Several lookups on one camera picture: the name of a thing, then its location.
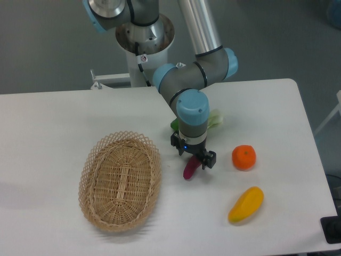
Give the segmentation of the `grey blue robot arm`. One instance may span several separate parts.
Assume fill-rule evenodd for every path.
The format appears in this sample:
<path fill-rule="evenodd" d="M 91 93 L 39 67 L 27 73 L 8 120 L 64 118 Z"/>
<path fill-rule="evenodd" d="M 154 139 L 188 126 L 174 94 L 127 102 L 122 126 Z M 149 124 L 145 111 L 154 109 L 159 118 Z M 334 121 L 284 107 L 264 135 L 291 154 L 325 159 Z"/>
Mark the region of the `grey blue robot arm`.
<path fill-rule="evenodd" d="M 167 61 L 175 29 L 160 13 L 158 1 L 83 1 L 99 32 L 115 29 L 116 41 L 126 53 L 131 86 L 154 86 L 176 115 L 178 130 L 171 145 L 211 168 L 216 154 L 206 149 L 210 111 L 203 89 L 235 74 L 238 61 L 231 49 L 223 47 L 207 1 L 178 4 L 196 57 L 183 66 Z"/>

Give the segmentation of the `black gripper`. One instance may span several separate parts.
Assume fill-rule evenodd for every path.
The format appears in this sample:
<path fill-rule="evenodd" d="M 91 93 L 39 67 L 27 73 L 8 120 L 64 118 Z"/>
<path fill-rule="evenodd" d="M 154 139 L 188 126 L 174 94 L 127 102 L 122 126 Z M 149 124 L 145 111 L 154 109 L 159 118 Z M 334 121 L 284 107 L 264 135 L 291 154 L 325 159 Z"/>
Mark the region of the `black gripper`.
<path fill-rule="evenodd" d="M 185 140 L 180 137 L 177 132 L 174 132 L 170 137 L 170 144 L 178 150 L 181 156 L 184 152 L 197 157 L 201 162 L 201 168 L 212 169 L 216 163 L 216 152 L 206 151 L 206 140 L 199 144 L 191 145 L 185 143 Z"/>

